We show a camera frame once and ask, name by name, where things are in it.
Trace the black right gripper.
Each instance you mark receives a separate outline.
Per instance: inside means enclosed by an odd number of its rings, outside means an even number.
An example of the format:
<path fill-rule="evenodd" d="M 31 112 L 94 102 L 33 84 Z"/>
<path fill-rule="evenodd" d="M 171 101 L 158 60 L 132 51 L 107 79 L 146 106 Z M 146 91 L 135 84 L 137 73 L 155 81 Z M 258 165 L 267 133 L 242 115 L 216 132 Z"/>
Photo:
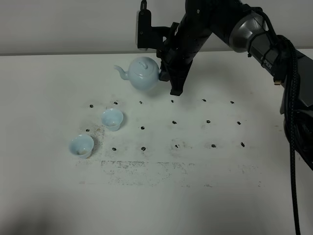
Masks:
<path fill-rule="evenodd" d="M 159 81 L 171 82 L 171 95 L 181 95 L 193 58 L 213 33 L 225 44 L 242 18 L 239 0 L 187 0 L 177 32 L 157 53 L 162 59 Z"/>

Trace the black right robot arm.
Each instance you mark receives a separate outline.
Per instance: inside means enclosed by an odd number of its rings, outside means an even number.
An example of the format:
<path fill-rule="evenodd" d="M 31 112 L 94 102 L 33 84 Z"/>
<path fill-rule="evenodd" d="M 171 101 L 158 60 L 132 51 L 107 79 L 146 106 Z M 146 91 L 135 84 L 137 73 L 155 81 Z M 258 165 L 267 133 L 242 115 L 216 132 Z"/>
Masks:
<path fill-rule="evenodd" d="M 247 52 L 284 87 L 280 112 L 292 152 L 313 165 L 313 61 L 275 33 L 260 7 L 239 0 L 188 0 L 185 15 L 157 52 L 162 81 L 181 95 L 193 58 L 211 34 L 235 52 Z"/>

